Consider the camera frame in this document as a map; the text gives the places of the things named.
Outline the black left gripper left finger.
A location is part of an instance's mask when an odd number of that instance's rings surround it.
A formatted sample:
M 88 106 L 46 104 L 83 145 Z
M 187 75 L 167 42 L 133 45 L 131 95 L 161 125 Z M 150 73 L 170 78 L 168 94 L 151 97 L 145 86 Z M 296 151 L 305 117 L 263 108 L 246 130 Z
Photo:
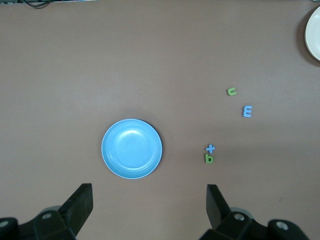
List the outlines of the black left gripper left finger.
M 83 183 L 61 205 L 42 210 L 19 224 L 14 217 L 0 219 L 2 240 L 75 240 L 93 210 L 93 187 Z

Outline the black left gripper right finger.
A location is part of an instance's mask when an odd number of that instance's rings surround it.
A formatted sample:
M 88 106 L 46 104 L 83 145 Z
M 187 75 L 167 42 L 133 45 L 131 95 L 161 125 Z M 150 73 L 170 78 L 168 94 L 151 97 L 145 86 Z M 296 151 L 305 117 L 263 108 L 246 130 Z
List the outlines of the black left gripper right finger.
M 267 226 L 258 223 L 243 211 L 232 210 L 218 186 L 206 187 L 206 212 L 211 229 L 201 240 L 308 240 L 308 236 L 295 223 L 272 219 Z

